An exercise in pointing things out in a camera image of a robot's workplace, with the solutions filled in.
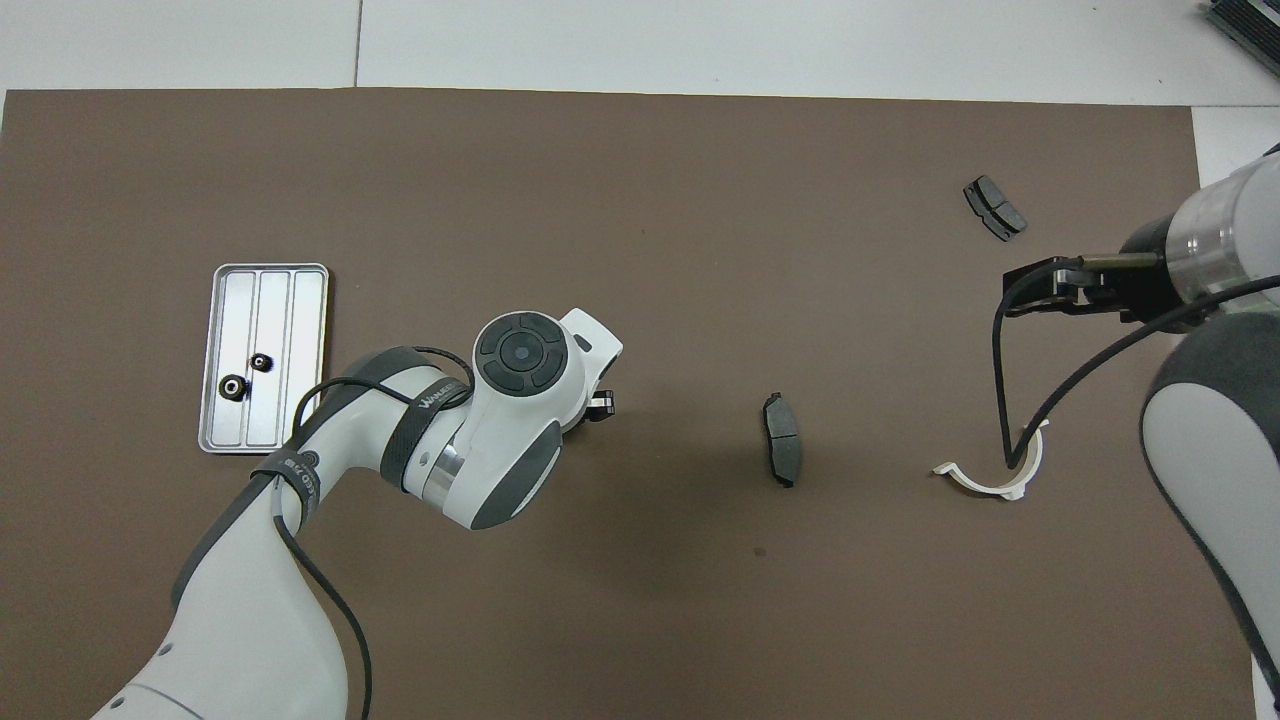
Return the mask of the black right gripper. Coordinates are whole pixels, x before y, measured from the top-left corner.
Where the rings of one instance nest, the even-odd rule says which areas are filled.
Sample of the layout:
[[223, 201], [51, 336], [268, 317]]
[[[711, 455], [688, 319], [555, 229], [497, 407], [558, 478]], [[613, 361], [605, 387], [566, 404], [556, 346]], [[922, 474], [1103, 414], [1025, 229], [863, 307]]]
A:
[[[1101, 306], [1102, 313], [1117, 313], [1120, 322], [1152, 322], [1183, 305], [1170, 281], [1165, 259], [1172, 215], [1147, 223], [1134, 231], [1120, 247], [1125, 252], [1152, 252], [1158, 260], [1153, 266], [1100, 272], [1100, 284], [1085, 290], [1085, 300]], [[1038, 275], [1034, 282], [1012, 295], [1006, 318], [1038, 313], [1069, 316], [1091, 314], [1091, 305], [1082, 300], [1082, 291], [1094, 283], [1089, 272], [1053, 272]]]

